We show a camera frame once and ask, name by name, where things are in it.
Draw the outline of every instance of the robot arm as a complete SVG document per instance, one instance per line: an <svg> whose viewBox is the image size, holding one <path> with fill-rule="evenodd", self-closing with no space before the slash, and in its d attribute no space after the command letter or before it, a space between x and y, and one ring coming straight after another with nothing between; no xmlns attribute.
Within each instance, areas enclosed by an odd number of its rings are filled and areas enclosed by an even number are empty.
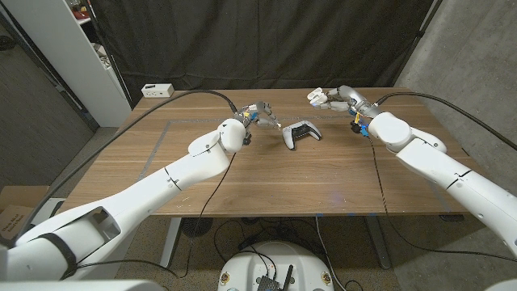
<svg viewBox="0 0 517 291"><path fill-rule="evenodd" d="M253 122L259 119L257 112ZM271 109L266 114L276 120ZM237 153L247 126L235 116L217 130L194 140L188 154L122 192L70 209L29 230L0 258L3 280L80 279L91 268L78 265L105 260L149 215L191 185L229 166L226 153Z"/></svg>
<svg viewBox="0 0 517 291"><path fill-rule="evenodd" d="M348 86L328 93L318 88L307 97L315 107L337 99L354 113L372 118L369 133L383 141L402 165L445 189L517 257L517 197L446 155L447 148L437 137L410 127L389 112L381 112Z"/></svg>

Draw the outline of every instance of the game controller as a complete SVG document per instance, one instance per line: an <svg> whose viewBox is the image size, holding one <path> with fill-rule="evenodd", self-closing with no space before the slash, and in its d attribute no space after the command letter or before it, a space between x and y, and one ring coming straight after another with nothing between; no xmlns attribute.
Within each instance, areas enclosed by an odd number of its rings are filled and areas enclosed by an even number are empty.
<svg viewBox="0 0 517 291"><path fill-rule="evenodd" d="M304 136L305 134L310 134L312 137L317 140L322 139L322 134L319 130L317 130L316 126L312 124L312 122L303 120L300 122L296 122L295 124L289 125L282 130L282 135L284 136L285 145L290 150L295 150L295 139L297 137Z"/></svg>

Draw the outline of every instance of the black backdrop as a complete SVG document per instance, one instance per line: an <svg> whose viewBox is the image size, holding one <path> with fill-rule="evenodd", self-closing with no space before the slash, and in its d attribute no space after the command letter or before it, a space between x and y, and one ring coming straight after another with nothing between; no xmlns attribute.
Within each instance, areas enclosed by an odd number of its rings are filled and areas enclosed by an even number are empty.
<svg viewBox="0 0 517 291"><path fill-rule="evenodd" d="M176 90L388 86L432 0L91 0L132 106Z"/></svg>

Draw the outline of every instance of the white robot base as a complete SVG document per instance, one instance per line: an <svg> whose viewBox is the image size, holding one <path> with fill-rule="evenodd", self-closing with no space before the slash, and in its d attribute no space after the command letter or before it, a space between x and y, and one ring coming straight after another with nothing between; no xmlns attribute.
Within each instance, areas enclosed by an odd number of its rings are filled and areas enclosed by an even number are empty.
<svg viewBox="0 0 517 291"><path fill-rule="evenodd" d="M230 259L221 271L218 281L219 291L271 290L284 289L284 282L292 265L290 284L287 291L331 291L334 290L328 267L312 252L294 243L270 241L253 245L254 249L268 256L276 266L276 278L273 285L261 286L263 276L269 273L269 279L275 275L275 267L271 261L254 253L253 248L247 247Z"/></svg>

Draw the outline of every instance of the table leg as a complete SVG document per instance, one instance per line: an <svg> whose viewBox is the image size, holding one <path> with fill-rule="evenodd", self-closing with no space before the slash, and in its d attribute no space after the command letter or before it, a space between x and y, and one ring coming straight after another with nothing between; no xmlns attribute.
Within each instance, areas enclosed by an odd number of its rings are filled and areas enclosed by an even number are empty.
<svg viewBox="0 0 517 291"><path fill-rule="evenodd" d="M389 260L388 249L386 248L385 238L382 234L382 229L380 228L379 219L377 216L366 216L364 217L364 220L366 221L366 226L368 228L368 233L370 233L373 247L375 247L380 267L384 270L391 268L391 261Z"/></svg>
<svg viewBox="0 0 517 291"><path fill-rule="evenodd" d="M160 265L167 268L169 266L170 257L176 244L176 239L179 234L179 224L181 223L181 217L172 217L170 219L169 230L167 231L167 238L165 239L165 245L163 246L162 258L160 259Z"/></svg>

